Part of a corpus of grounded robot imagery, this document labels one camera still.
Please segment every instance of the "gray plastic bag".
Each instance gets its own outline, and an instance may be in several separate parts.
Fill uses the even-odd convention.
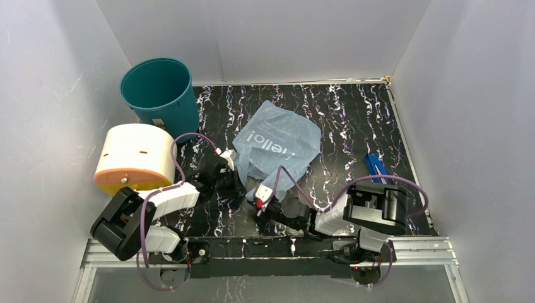
[[[242,184],[249,175],[273,188],[280,165],[298,180],[319,154],[320,139],[321,131],[312,121],[264,101],[233,141]],[[281,172],[276,197],[283,199],[293,186],[290,178]],[[246,197],[252,200],[253,194],[254,189]]]

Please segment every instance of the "marble tabletop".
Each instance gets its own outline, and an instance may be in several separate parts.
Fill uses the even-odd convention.
[[[327,205],[351,179],[368,175],[367,153],[383,161],[390,174],[409,180],[414,176],[394,109],[385,84],[342,85],[254,85],[197,86],[201,123],[199,131],[222,149],[233,148],[232,141],[263,101],[310,119],[323,130],[320,154],[309,165],[299,184],[317,205]],[[186,174],[202,166],[212,153],[204,140],[192,140],[179,151]],[[248,181],[248,188],[255,185]],[[415,190],[409,189],[408,213],[421,208]],[[288,196],[298,196],[290,190]],[[247,203],[221,199],[216,194],[203,205],[161,218],[190,237],[257,237],[287,235],[280,224],[255,220],[256,212]],[[426,217],[408,222],[408,235],[436,235]]]

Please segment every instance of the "bucket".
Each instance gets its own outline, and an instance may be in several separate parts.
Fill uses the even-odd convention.
[[[178,60],[156,58],[134,66],[121,80],[121,96],[141,122],[158,126],[173,138],[199,128],[191,73]]]

